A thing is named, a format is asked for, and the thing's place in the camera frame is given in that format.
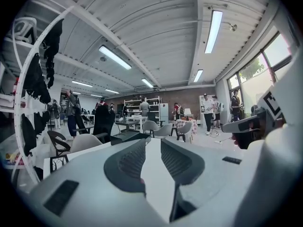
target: checkered tablecloth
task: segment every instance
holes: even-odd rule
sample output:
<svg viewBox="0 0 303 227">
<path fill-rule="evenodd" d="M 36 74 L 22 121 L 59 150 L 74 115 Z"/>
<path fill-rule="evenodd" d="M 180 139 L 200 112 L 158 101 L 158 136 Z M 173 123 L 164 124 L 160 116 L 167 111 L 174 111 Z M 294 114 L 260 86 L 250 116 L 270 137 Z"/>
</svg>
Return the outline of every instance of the checkered tablecloth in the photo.
<svg viewBox="0 0 303 227">
<path fill-rule="evenodd" d="M 190 120 L 190 121 L 178 119 L 176 127 L 177 128 L 182 127 L 187 122 L 193 122 L 194 123 L 193 128 L 191 129 L 191 133 L 192 134 L 197 134 L 197 121 L 195 119 Z"/>
</svg>

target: fluorescent light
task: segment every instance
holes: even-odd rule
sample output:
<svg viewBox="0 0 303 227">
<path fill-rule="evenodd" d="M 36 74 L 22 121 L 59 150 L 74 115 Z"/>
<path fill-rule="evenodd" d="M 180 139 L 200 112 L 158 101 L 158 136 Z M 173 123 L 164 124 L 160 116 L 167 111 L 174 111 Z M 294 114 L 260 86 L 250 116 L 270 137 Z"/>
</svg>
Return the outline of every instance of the fluorescent light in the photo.
<svg viewBox="0 0 303 227">
<path fill-rule="evenodd" d="M 142 82 L 144 82 L 146 85 L 148 85 L 150 88 L 153 88 L 153 85 L 150 84 L 145 78 L 142 79 Z"/>
<path fill-rule="evenodd" d="M 79 84 L 79 85 L 84 85 L 84 86 L 87 86 L 87 87 L 93 87 L 92 85 L 88 85 L 88 84 L 85 84 L 85 83 L 82 83 L 82 82 L 78 82 L 78 81 L 71 81 L 71 82 Z"/>
<path fill-rule="evenodd" d="M 205 54 L 211 53 L 216 42 L 223 13 L 220 11 L 212 11 L 212 21 L 210 24 L 209 35 L 207 39 Z"/>
<path fill-rule="evenodd" d="M 129 70 L 132 68 L 129 64 L 127 64 L 124 60 L 122 60 L 119 56 L 111 52 L 105 46 L 101 46 L 99 48 L 99 51 L 102 52 L 104 55 L 108 56 L 109 58 L 111 58 L 112 60 L 114 60 L 115 62 L 117 62 L 118 64 L 120 64 L 121 66 L 123 66 L 125 69 Z"/>
<path fill-rule="evenodd" d="M 202 75 L 203 70 L 198 70 L 194 82 L 198 82 L 200 76 Z"/>
<path fill-rule="evenodd" d="M 112 90 L 109 90 L 109 89 L 105 89 L 107 92 L 111 92 L 111 93 L 117 93 L 119 94 L 118 92 L 115 92 L 115 91 L 112 91 Z"/>
</svg>

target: green foliage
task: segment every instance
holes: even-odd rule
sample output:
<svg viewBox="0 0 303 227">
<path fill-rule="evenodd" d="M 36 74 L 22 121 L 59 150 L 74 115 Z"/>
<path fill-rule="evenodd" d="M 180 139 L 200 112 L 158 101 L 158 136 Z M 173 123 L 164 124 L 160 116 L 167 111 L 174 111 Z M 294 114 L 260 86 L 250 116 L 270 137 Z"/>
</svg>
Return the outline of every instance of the green foliage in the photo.
<svg viewBox="0 0 303 227">
<path fill-rule="evenodd" d="M 264 65 L 259 63 L 259 58 L 255 59 L 249 66 L 239 72 L 240 77 L 243 79 L 250 79 L 256 73 L 261 72 L 264 69 Z"/>
</svg>

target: brown brick wall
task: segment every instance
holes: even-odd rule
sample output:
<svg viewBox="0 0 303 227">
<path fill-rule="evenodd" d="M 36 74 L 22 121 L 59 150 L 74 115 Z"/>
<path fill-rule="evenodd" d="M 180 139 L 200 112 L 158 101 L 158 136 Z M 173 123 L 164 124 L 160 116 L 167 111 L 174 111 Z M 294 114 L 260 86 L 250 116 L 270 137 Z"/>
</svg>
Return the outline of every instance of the brown brick wall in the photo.
<svg viewBox="0 0 303 227">
<path fill-rule="evenodd" d="M 183 89 L 176 91 L 167 91 L 167 92 L 155 92 L 155 93 L 147 93 L 142 94 L 143 97 L 147 98 L 162 98 L 162 103 L 169 104 L 169 120 L 173 120 L 172 111 L 174 110 L 174 103 L 179 103 L 184 109 L 190 108 L 190 111 L 193 115 L 198 115 L 197 119 L 200 119 L 200 105 L 199 105 L 199 96 L 207 93 L 209 95 L 215 94 L 215 87 L 201 87 L 201 88 L 193 88 L 193 89 Z M 117 104 L 124 103 L 124 100 L 132 100 L 133 96 L 123 96 L 117 98 L 107 99 L 106 102 L 108 104 L 114 103 L 115 108 Z"/>
</svg>

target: red bottle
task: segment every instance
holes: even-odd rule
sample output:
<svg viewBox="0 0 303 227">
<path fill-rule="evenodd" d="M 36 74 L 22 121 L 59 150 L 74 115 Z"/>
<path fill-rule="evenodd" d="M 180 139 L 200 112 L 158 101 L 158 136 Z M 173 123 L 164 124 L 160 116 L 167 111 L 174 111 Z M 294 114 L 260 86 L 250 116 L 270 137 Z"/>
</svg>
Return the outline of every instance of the red bottle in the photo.
<svg viewBox="0 0 303 227">
<path fill-rule="evenodd" d="M 14 88 L 13 88 L 13 95 L 16 95 L 18 81 L 19 81 L 19 78 L 16 78 L 16 82 L 15 82 Z"/>
</svg>

